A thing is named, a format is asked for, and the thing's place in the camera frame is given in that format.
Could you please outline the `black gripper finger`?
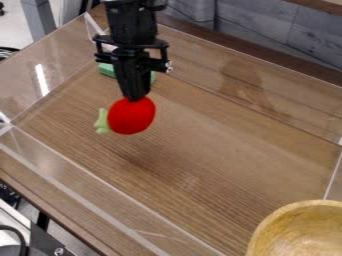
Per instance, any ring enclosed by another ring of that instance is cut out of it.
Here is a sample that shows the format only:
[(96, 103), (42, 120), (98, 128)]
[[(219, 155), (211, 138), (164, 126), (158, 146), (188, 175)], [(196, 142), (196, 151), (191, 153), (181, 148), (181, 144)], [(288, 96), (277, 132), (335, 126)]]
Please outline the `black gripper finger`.
[(118, 87), (121, 90), (122, 96), (132, 100), (132, 91), (130, 91), (130, 65), (125, 62), (116, 62), (113, 64), (113, 71)]
[(150, 91), (150, 69), (140, 64), (134, 65), (133, 100), (138, 101)]

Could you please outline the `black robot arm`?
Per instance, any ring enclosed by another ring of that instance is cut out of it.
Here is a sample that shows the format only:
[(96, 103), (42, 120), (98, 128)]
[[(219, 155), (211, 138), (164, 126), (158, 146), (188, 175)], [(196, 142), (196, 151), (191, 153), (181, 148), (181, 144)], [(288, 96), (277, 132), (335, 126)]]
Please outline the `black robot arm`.
[(101, 0), (108, 35), (94, 35), (94, 59), (113, 66), (122, 96), (136, 102), (150, 91), (152, 72), (168, 73), (169, 44), (157, 38), (156, 13), (166, 8), (157, 0)]

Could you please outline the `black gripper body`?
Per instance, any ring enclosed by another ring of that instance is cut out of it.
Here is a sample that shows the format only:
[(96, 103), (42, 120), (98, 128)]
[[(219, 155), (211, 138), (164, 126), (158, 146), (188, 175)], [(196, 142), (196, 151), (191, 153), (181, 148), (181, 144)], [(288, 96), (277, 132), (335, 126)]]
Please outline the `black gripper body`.
[(96, 35), (96, 60), (113, 64), (125, 62), (140, 64), (150, 72), (168, 73), (170, 60), (168, 58), (169, 44), (157, 38), (156, 13), (166, 8), (164, 1), (104, 1), (102, 2), (108, 35)]

